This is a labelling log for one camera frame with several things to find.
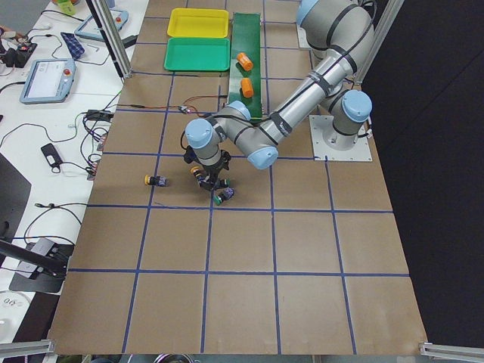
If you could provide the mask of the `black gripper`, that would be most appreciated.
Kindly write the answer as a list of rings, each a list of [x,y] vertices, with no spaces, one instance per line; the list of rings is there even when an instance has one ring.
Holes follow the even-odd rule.
[[[231,155],[226,150],[220,151],[221,155],[219,160],[210,166],[203,165],[199,158],[196,156],[194,149],[191,146],[185,148],[184,161],[187,164],[193,162],[198,163],[201,168],[203,168],[206,173],[206,181],[199,185],[203,189],[216,189],[215,183],[219,179],[219,173],[222,169],[229,170],[229,161],[231,160]]]

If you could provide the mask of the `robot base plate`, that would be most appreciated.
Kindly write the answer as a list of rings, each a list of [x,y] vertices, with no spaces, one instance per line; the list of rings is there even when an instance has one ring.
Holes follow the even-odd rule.
[[[334,162],[372,162],[369,140],[364,126],[355,135],[341,135],[334,128],[333,117],[309,117],[315,160]]]
[[[306,31],[300,26],[298,26],[296,28],[296,31],[297,31],[297,36],[298,36],[299,48],[311,50],[312,47],[310,46],[310,44],[308,43],[307,38],[306,38]]]

